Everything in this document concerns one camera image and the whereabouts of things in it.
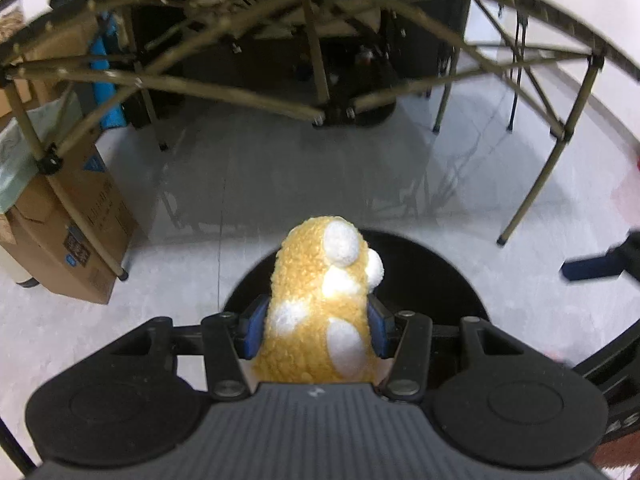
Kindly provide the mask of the white yellow plush alpaca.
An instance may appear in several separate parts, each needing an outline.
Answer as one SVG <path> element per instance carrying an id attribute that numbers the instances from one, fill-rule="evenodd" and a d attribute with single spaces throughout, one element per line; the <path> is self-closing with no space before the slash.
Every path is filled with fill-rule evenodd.
<path id="1" fill-rule="evenodd" d="M 252 359 L 258 382 L 374 382 L 368 297 L 383 278 L 381 257 L 342 217 L 309 218 L 288 232 Z"/>

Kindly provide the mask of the black round trash bin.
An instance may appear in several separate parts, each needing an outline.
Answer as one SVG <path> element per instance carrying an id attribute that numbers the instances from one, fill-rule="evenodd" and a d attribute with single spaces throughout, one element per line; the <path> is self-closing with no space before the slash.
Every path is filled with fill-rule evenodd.
<path id="1" fill-rule="evenodd" d="M 454 325 L 465 316 L 488 320 L 482 300 L 464 276 L 436 252 L 392 233 L 360 232 L 382 259 L 384 278 L 371 292 L 392 311 L 413 310 L 439 325 Z M 262 259 L 239 282 L 227 311 L 240 313 L 261 294 L 271 295 L 277 252 Z"/>

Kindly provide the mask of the pink fluffy rug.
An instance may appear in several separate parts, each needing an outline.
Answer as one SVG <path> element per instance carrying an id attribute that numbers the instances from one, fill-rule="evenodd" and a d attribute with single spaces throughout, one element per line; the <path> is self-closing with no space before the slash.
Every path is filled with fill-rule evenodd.
<path id="1" fill-rule="evenodd" d="M 627 434 L 626 437 L 601 444 L 593 457 L 593 463 L 601 469 L 620 469 L 614 474 L 619 479 L 622 474 L 627 479 L 639 478 L 639 434 Z"/>

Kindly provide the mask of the cardboard box with green liner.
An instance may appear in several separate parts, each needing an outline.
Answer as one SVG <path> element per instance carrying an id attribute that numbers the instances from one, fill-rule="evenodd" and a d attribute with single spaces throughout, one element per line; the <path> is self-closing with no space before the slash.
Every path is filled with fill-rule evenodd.
<path id="1" fill-rule="evenodd" d="M 96 149 L 96 132 L 63 156 L 58 178 L 110 255 L 122 261 L 137 222 Z M 116 275 L 37 169 L 20 126 L 1 118 L 1 247 L 58 295 L 107 304 Z"/>

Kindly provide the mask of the black wagon wheel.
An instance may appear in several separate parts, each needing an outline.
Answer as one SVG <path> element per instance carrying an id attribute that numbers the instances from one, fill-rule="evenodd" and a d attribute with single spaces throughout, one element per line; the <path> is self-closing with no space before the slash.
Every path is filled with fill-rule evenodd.
<path id="1" fill-rule="evenodd" d="M 360 61 L 341 76 L 345 119 L 350 126 L 374 127 L 393 114 L 396 98 L 388 94 L 395 73 L 386 58 Z"/>

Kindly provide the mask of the tan slatted folding table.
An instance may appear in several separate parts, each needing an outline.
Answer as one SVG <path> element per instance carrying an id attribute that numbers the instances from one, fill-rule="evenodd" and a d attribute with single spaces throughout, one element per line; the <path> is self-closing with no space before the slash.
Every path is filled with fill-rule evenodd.
<path id="1" fill-rule="evenodd" d="M 1 45 L 1 90 L 37 169 L 63 156 L 108 112 L 180 94 L 346 127 L 341 76 L 386 58 L 388 94 L 449 90 L 491 76 L 549 127 L 554 147 L 529 190 L 550 177 L 612 64 L 639 65 L 548 0 L 51 0 Z"/>

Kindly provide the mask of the clear jar with black lid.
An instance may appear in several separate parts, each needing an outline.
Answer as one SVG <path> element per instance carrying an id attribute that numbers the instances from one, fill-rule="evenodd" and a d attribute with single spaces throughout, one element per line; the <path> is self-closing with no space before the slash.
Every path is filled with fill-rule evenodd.
<path id="1" fill-rule="evenodd" d="M 0 0 L 0 42 L 5 42 L 25 25 L 23 0 Z"/>

